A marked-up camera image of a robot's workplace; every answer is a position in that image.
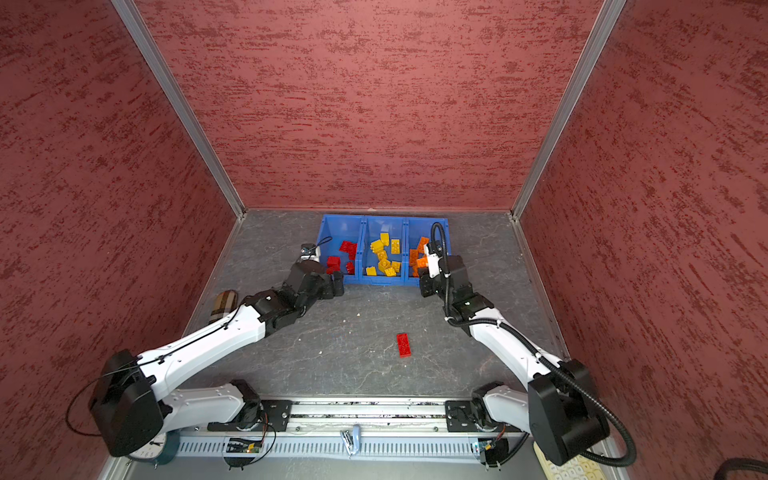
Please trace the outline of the red lego single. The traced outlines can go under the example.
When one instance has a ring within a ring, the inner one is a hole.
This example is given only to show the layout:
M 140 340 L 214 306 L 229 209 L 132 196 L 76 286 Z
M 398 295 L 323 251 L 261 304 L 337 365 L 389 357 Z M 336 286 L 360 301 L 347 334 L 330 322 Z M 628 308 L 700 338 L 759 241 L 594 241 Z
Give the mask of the red lego single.
M 349 259 L 354 261 L 357 254 L 357 244 L 350 241 L 343 241 L 339 247 L 339 251 L 346 253 Z

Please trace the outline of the blue three-compartment bin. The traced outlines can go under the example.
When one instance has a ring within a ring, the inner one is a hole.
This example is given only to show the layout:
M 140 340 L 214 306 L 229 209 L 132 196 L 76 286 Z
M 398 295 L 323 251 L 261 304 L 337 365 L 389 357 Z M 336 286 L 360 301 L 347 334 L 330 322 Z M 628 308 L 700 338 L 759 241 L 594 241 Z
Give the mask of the blue three-compartment bin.
M 430 234 L 435 223 L 441 224 L 444 232 L 449 231 L 448 220 L 445 218 L 326 214 L 321 221 L 317 237 L 321 249 L 320 263 L 326 268 L 329 256 L 349 259 L 346 253 L 339 251 L 339 247 L 343 241 L 350 241 L 357 244 L 357 254 L 354 260 L 355 274 L 343 275 L 346 285 L 416 287 L 419 280 L 418 277 L 411 276 L 411 269 L 417 265 L 410 263 L 409 254 L 412 249 L 418 247 L 421 237 L 431 240 Z M 385 272 L 378 269 L 380 260 L 370 247 L 372 242 L 380 240 L 381 233 L 388 233 L 390 236 L 390 244 L 383 244 L 387 259 L 401 263 L 401 270 L 394 277 L 387 277 Z M 400 241 L 399 255 L 391 253 L 392 239 Z M 375 267 L 377 275 L 367 276 L 367 267 Z

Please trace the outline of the red lego bottom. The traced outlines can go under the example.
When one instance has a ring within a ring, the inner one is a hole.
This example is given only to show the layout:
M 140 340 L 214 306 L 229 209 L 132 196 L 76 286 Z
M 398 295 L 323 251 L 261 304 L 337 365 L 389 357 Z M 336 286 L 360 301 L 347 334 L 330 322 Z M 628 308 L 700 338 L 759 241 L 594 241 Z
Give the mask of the red lego bottom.
M 408 358 L 412 355 L 409 336 L 407 333 L 399 333 L 396 335 L 398 353 L 401 358 Z

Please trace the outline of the red lego cluster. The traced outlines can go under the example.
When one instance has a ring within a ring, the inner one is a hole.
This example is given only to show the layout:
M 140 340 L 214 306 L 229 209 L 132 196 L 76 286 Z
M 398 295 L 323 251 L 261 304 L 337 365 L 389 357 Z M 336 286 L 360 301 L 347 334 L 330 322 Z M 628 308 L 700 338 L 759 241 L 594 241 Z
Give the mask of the red lego cluster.
M 343 275 L 355 274 L 355 262 L 353 260 L 344 260 L 339 256 L 329 256 L 327 259 L 326 272 L 333 274 L 340 272 Z

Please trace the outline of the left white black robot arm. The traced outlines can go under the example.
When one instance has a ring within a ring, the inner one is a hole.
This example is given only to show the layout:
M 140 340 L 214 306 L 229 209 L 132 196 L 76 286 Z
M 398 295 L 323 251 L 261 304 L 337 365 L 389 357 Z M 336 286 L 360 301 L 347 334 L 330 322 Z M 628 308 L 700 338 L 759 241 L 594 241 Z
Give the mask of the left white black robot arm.
M 133 456 L 154 440 L 187 427 L 212 424 L 266 431 L 261 398 L 244 380 L 185 389 L 183 383 L 224 357 L 293 325 L 319 300 L 344 293 L 342 268 L 324 265 L 305 244 L 277 289 L 247 296 L 229 314 L 174 342 L 139 355 L 113 354 L 92 382 L 87 408 L 97 437 L 113 457 Z

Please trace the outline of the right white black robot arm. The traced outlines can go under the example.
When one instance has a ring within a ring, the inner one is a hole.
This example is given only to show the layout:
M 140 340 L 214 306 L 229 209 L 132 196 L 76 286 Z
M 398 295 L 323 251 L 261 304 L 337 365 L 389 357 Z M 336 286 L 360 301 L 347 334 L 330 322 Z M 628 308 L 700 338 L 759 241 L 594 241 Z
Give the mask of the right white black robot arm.
M 422 295 L 442 300 L 446 322 L 488 348 L 525 388 L 487 385 L 476 401 L 481 419 L 530 434 L 556 465 L 577 456 L 614 468 L 636 461 L 631 433 L 600 401 L 587 367 L 547 352 L 512 326 L 473 289 L 460 256 L 430 240 L 417 260 L 417 272 Z

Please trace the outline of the plaid cloth pouch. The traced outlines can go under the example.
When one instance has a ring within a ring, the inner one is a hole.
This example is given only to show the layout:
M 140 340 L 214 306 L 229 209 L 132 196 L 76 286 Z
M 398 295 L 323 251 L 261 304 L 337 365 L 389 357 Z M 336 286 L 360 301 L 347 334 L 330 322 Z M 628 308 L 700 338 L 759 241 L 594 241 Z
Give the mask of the plaid cloth pouch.
M 217 295 L 209 317 L 209 324 L 218 322 L 235 311 L 238 306 L 238 293 L 226 290 Z

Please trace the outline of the green alarm clock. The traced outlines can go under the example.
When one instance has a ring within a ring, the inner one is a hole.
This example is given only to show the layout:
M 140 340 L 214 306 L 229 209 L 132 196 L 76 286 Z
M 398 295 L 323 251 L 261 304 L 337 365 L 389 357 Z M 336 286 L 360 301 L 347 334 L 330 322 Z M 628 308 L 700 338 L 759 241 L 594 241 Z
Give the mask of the green alarm clock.
M 170 463 L 180 447 L 180 434 L 177 431 L 161 433 L 143 447 L 128 455 L 135 462 L 150 463 L 155 467 Z

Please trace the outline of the beige calculator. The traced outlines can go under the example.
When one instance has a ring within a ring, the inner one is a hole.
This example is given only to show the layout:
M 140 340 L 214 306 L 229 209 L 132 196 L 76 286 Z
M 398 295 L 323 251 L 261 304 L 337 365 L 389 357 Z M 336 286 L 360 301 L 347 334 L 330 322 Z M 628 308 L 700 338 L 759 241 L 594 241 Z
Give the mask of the beige calculator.
M 605 480 L 600 466 L 582 456 L 558 466 L 545 457 L 537 443 L 533 443 L 533 451 L 548 480 Z

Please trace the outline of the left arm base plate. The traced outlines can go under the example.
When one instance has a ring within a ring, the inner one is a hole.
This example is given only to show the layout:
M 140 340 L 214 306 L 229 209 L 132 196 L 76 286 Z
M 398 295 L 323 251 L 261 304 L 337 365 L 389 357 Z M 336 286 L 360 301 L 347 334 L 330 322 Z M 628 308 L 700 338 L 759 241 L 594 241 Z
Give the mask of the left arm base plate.
M 290 400 L 262 400 L 259 405 L 247 402 L 235 418 L 229 422 L 210 422 L 210 432 L 264 432 L 273 428 L 278 433 L 287 430 L 293 402 Z

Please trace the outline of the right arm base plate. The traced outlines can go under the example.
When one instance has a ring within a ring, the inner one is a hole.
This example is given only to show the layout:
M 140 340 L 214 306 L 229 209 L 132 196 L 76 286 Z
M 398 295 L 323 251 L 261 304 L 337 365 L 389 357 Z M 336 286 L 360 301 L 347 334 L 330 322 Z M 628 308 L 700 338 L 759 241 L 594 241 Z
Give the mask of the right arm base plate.
M 499 433 L 530 432 L 528 406 L 525 402 L 496 398 L 485 400 L 448 400 L 444 403 L 449 432 Z

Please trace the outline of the silver clip on rail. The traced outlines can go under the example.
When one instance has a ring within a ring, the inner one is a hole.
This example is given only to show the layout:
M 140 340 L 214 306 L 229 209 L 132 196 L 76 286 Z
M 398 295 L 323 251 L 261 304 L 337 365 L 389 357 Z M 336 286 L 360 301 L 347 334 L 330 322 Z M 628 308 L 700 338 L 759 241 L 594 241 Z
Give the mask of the silver clip on rail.
M 356 456 L 360 453 L 362 447 L 362 435 L 361 426 L 359 424 L 354 425 L 351 429 L 342 430 L 340 432 L 340 437 L 349 457 Z

